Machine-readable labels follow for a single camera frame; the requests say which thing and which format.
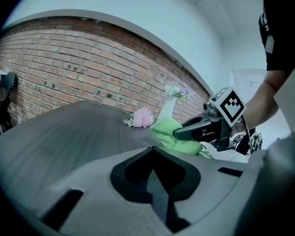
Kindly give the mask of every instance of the white vase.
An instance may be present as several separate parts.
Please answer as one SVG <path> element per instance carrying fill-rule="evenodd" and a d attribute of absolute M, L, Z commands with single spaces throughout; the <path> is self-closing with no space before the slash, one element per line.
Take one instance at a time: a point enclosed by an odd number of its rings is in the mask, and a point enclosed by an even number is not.
<path fill-rule="evenodd" d="M 166 102 L 159 113 L 158 119 L 162 119 L 164 116 L 172 117 L 176 101 L 176 97 L 168 95 Z"/>

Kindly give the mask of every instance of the white flower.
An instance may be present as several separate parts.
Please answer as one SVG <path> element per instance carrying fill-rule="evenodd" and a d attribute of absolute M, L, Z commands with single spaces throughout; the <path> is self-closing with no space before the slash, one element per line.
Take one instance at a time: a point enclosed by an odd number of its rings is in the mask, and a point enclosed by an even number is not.
<path fill-rule="evenodd" d="M 173 91 L 174 91 L 174 94 L 178 94 L 180 91 L 180 88 L 177 86 L 173 86 Z"/>
<path fill-rule="evenodd" d="M 165 92 L 168 95 L 176 95 L 179 93 L 179 90 L 180 89 L 177 86 L 169 86 L 169 85 L 165 86 Z"/>

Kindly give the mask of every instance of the black chair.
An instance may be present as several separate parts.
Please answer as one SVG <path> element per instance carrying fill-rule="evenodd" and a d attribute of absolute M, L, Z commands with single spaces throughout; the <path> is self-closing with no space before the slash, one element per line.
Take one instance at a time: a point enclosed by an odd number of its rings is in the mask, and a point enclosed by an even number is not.
<path fill-rule="evenodd" d="M 6 130 L 12 128 L 11 116 L 8 112 L 8 106 L 10 104 L 10 94 L 13 87 L 16 84 L 16 74 L 9 72 L 0 83 L 0 125 L 5 127 Z"/>

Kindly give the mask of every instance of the hand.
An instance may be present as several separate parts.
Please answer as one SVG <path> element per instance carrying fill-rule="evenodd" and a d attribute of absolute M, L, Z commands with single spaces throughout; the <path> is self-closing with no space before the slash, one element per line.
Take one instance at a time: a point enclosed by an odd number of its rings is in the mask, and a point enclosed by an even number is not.
<path fill-rule="evenodd" d="M 246 131 L 245 125 L 242 122 L 237 122 L 234 124 L 232 128 L 231 137 L 233 137 L 235 134 L 238 134 L 244 131 Z"/>

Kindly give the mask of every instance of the cable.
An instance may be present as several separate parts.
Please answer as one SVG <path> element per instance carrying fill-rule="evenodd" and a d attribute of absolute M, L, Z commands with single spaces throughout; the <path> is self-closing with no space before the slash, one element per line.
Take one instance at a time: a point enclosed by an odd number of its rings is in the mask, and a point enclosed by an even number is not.
<path fill-rule="evenodd" d="M 245 119 L 244 119 L 244 117 L 243 117 L 243 116 L 241 116 L 241 119 L 242 119 L 242 121 L 240 120 L 239 122 L 241 122 L 241 123 L 243 123 L 243 124 L 245 125 L 246 132 L 247 132 L 248 139 L 249 139 L 250 156 L 251 156 L 251 155 L 252 155 L 252 152 L 253 152 L 253 150 L 252 150 L 252 144 L 251 144 L 251 139 L 250 139 L 250 133 L 249 133 L 249 129 L 248 129 L 247 123 L 246 123 L 246 121 L 245 121 Z"/>

